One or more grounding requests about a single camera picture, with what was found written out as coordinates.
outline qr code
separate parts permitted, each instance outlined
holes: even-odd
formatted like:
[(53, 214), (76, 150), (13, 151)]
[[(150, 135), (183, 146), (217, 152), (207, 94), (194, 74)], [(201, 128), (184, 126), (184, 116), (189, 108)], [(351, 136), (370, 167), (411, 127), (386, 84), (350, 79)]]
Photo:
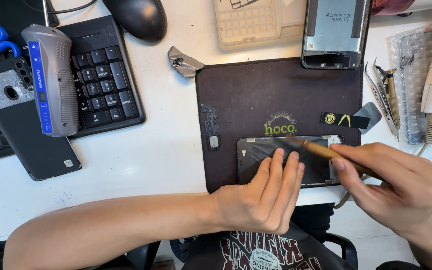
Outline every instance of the qr code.
[(71, 159), (65, 160), (64, 161), (64, 165), (66, 165), (66, 167), (72, 167), (73, 166), (73, 162), (71, 161)]

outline keyboard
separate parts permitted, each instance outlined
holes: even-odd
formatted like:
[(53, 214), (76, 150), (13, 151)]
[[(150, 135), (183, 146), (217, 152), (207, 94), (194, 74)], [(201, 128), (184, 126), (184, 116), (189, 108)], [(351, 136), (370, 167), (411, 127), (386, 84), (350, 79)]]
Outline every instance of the keyboard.
[[(58, 27), (73, 42), (70, 63), (79, 129), (69, 139), (142, 124), (142, 108), (123, 32), (111, 15)], [(27, 63), (29, 51), (21, 46)], [(14, 152), (0, 132), (0, 158)]]

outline left hand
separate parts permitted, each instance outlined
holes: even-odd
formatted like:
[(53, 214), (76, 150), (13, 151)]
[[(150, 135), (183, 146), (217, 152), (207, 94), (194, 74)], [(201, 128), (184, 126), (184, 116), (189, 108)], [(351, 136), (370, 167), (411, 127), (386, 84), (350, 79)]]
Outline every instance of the left hand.
[(220, 226), (227, 231), (285, 234), (296, 206), (304, 164), (292, 152), (283, 170), (284, 150), (267, 157), (246, 185), (226, 185), (211, 194)]

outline black computer mouse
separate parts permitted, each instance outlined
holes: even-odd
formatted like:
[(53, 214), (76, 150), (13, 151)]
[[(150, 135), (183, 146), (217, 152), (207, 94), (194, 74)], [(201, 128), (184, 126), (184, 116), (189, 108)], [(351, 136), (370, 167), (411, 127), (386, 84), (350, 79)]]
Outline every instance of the black computer mouse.
[(159, 43), (168, 30), (160, 0), (103, 0), (103, 3), (129, 34), (148, 43)]

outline hand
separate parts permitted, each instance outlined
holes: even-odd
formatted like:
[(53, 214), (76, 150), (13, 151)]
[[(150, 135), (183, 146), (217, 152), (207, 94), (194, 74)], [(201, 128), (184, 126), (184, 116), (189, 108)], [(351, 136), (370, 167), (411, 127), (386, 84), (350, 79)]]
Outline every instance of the hand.
[(283, 170), (283, 149), (267, 157), (246, 185), (226, 185), (214, 192), (214, 206), (228, 231), (285, 234), (296, 206), (304, 164), (292, 152)]
[(332, 159), (339, 181), (371, 218), (409, 240), (432, 220), (432, 163), (381, 143), (331, 149), (373, 169), (388, 183), (366, 185), (346, 159)]

